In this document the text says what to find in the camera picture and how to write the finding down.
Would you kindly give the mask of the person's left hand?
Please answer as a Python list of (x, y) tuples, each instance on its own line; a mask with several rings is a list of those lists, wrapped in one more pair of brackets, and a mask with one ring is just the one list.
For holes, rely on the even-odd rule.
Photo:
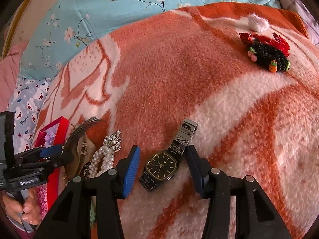
[(42, 216), (40, 214), (40, 207), (37, 204), (36, 188), (29, 188), (28, 194), (29, 196), (23, 205), (8, 194), (4, 194), (2, 200), (5, 205), (5, 211), (8, 216), (19, 224), (22, 224), (21, 220), (23, 220), (29, 224), (38, 225), (42, 220)]

